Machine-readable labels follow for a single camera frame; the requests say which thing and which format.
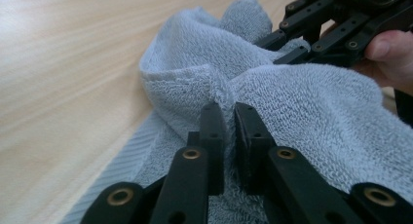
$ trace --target towel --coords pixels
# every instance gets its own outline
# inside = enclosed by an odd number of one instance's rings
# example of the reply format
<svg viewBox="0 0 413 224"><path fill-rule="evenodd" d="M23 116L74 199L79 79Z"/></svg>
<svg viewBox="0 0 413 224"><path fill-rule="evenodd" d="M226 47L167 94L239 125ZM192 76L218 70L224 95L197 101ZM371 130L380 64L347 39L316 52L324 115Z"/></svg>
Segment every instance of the towel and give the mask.
<svg viewBox="0 0 413 224"><path fill-rule="evenodd" d="M254 46L272 23L256 0L237 0L216 19L202 8L171 17L139 69L154 111L86 195L63 219L79 221L106 186L148 186L167 174L174 153L198 131L201 108L216 102L226 124L225 193L209 199L209 223L266 223L262 198L239 187L234 164L234 104L254 106L279 146L299 150L333 187L374 182L413 204L413 130L382 106L373 80L322 64L274 65L277 52Z"/></svg>

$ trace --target wooden surface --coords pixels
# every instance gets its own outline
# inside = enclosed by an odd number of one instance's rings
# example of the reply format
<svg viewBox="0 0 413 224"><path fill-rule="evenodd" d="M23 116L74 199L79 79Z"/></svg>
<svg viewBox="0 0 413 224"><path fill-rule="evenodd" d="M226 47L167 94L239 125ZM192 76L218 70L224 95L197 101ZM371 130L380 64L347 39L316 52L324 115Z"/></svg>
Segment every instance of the wooden surface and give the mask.
<svg viewBox="0 0 413 224"><path fill-rule="evenodd" d="M57 223L151 110L161 24L234 0L0 0L0 223ZM259 0L273 22L293 0Z"/></svg>

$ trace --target wooden table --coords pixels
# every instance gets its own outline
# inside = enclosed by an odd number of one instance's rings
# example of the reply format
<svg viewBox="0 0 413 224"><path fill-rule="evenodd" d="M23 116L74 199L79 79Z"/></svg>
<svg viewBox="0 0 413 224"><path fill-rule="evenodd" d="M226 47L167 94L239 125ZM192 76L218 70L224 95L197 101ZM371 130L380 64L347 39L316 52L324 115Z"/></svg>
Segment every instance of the wooden table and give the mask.
<svg viewBox="0 0 413 224"><path fill-rule="evenodd" d="M0 223L57 223L151 111L162 23L234 0L0 0ZM259 0L277 25L293 0Z"/></svg>

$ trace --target human hand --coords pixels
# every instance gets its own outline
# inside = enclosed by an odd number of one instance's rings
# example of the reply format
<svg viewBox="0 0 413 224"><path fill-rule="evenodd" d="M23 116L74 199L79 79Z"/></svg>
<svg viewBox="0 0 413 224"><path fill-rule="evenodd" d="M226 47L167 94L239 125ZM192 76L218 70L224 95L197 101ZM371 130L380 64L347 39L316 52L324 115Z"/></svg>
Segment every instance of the human hand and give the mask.
<svg viewBox="0 0 413 224"><path fill-rule="evenodd" d="M354 69L374 79L381 87L394 87L413 95L413 33L383 32L369 43L365 59Z"/></svg>

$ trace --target gray towel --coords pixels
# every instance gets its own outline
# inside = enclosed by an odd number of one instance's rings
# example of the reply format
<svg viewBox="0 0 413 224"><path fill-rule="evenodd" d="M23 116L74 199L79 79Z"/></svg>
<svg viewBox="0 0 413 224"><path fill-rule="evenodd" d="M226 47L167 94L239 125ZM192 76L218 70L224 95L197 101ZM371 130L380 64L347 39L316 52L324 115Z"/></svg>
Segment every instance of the gray towel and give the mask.
<svg viewBox="0 0 413 224"><path fill-rule="evenodd" d="M276 53L253 45L271 29L256 0L236 1L221 20L201 8L170 18L139 65L154 112L63 223L78 221L104 185L147 186L165 175L211 102L222 108L229 140L225 193L210 199L210 223L266 222L261 198L246 196L235 179L236 101L254 106L278 145L302 152L330 185L348 192L374 182L413 203L413 130L382 107L379 87L344 68L273 65L308 45L294 40Z"/></svg>

